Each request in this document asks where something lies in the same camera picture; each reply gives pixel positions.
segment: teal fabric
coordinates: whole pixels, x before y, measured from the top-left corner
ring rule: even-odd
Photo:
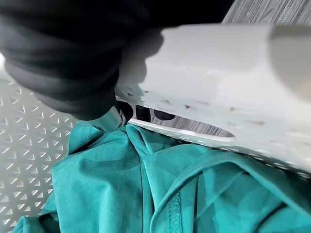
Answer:
[[[40,218],[15,233],[311,232],[306,180],[134,125],[78,124],[52,178]]]

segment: metal surface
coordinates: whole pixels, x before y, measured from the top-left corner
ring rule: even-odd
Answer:
[[[39,213],[53,189],[51,167],[67,153],[75,122],[0,79],[0,232]]]

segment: teal shirt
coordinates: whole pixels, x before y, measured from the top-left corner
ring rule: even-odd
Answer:
[[[14,233],[310,233],[311,189],[241,155],[80,123],[40,218]]]

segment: hole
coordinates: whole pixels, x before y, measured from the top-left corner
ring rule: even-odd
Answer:
[[[17,178],[9,178],[10,184],[13,184],[15,181],[17,181]]]
[[[187,104],[184,104],[184,106],[187,110],[197,110],[196,108],[191,107],[190,105],[187,105]]]
[[[26,170],[30,169],[33,165],[32,164],[25,164],[24,167]]]
[[[57,130],[57,128],[54,126],[51,126],[51,132],[53,133],[55,130]]]
[[[0,119],[0,124],[7,125],[8,124],[7,119],[6,118]]]
[[[21,120],[23,120],[23,118],[21,118],[21,117],[19,117],[19,116],[15,116],[15,117],[14,117],[15,123],[19,123]]]
[[[22,152],[22,156],[25,156],[29,152],[29,150],[21,150],[21,152]]]
[[[171,105],[171,102],[169,102],[168,100],[161,100],[160,102],[167,104],[167,105]]]
[[[14,98],[14,97],[10,97],[11,104],[15,104],[17,101],[18,101],[18,99]]]
[[[21,94],[21,88],[16,89],[15,92]]]
[[[19,167],[16,167],[13,171],[12,171],[13,174],[20,174],[20,169]]]
[[[44,119],[43,112],[38,112],[37,113],[37,117],[40,118],[40,119]]]
[[[34,125],[35,125],[35,129],[36,129],[36,128],[38,128],[38,127],[41,125],[41,123],[35,121],[35,122],[34,122]]]
[[[7,136],[7,137],[4,139],[4,142],[12,142],[11,136]]]
[[[35,110],[37,110],[39,107],[36,105],[31,105],[31,111],[34,112]]]
[[[13,192],[13,196],[16,198],[21,192]]]
[[[0,213],[2,213],[2,211],[6,208],[6,206],[2,206],[0,207]]]
[[[31,171],[32,174],[38,174],[38,169],[35,167],[34,170]]]
[[[35,206],[38,207],[41,204],[41,201],[35,202]]]
[[[3,222],[4,225],[8,224],[9,221],[10,221],[10,219],[2,220],[2,222]]]
[[[21,113],[25,113],[25,112],[26,112],[26,110],[25,110],[24,105],[23,105],[23,106],[21,106],[20,108],[18,108],[18,111],[19,111],[19,112],[21,112]]]
[[[8,196],[5,196],[2,200],[0,200],[0,202],[8,202],[8,201],[9,201]]]
[[[154,115],[160,120],[173,120],[175,115],[163,111],[154,110]]]
[[[28,182],[29,183],[32,183],[34,180],[35,180],[35,178],[33,178],[33,177],[32,178],[28,178]]]
[[[21,128],[24,129],[24,130],[29,130],[29,127],[28,127],[27,123],[25,123]]]
[[[52,117],[52,116],[54,116],[54,115],[55,115],[55,112],[51,112],[51,111],[50,111],[49,117]]]
[[[34,154],[30,154],[28,156],[27,160],[35,160],[35,155]]]
[[[14,227],[14,226],[16,226],[16,225],[17,225],[17,222],[14,221],[14,222],[12,222],[12,224],[10,225],[10,227]]]
[[[46,152],[40,152],[40,158],[42,158],[44,155],[46,155]]]
[[[43,137],[38,137],[37,139],[38,139],[37,143],[40,143],[40,142],[43,141],[44,138]]]
[[[20,200],[27,200],[27,195],[24,194],[24,195],[20,198]]]
[[[42,128],[42,129],[39,131],[39,133],[41,133],[41,134],[47,134],[47,130],[46,130],[45,128]]]
[[[46,149],[49,148],[49,143],[46,142],[45,144],[42,145],[42,147],[43,147],[43,148],[46,148]]]
[[[10,169],[14,164],[6,164],[6,170]]]
[[[3,148],[3,151],[1,152],[1,154],[6,153],[10,149],[9,147],[2,147],[2,148]]]
[[[58,159],[60,156],[62,156],[61,154],[55,154],[55,159]]]
[[[53,120],[53,122],[56,123],[56,124],[59,124],[59,118],[56,117],[56,118]]]

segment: stitching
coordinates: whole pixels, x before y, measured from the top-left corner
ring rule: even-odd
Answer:
[[[169,233],[182,233],[181,201],[178,192],[171,198],[168,205]]]
[[[83,144],[83,134],[84,134],[84,130],[85,130],[85,129],[86,129],[86,127],[83,127],[82,134],[81,134],[80,144]]]

